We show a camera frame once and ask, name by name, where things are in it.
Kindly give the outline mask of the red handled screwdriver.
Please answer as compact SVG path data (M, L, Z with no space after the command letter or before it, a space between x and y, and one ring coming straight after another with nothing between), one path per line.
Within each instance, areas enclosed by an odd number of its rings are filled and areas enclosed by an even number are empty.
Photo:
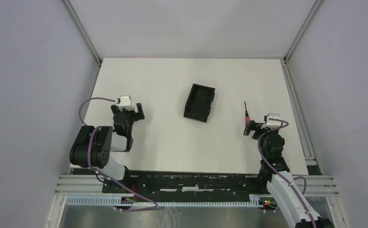
M245 121L248 123L250 121L250 117L249 117L249 114L248 114L247 104L246 104L245 101L244 101L244 108L245 108Z

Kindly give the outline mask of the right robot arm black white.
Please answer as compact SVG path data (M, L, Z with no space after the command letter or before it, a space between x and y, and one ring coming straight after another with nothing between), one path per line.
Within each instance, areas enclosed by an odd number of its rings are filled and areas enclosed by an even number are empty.
M287 121L268 117L263 123L246 118L244 135L254 132L257 149L262 158L257 188L263 194L271 194L290 228L331 228L329 219L322 216L308 203L300 190L296 178L282 156L285 140L279 130L288 126Z

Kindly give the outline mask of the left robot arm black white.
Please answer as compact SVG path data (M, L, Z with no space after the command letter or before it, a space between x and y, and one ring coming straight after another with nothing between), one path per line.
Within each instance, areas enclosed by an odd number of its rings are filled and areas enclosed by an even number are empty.
M113 125L81 127L69 154L72 165L89 168L105 178L114 179L114 188L119 193L131 190L132 181L126 177L128 168L111 157L112 152L129 152L133 145L134 122L144 120L141 103L136 107L114 104L111 106Z

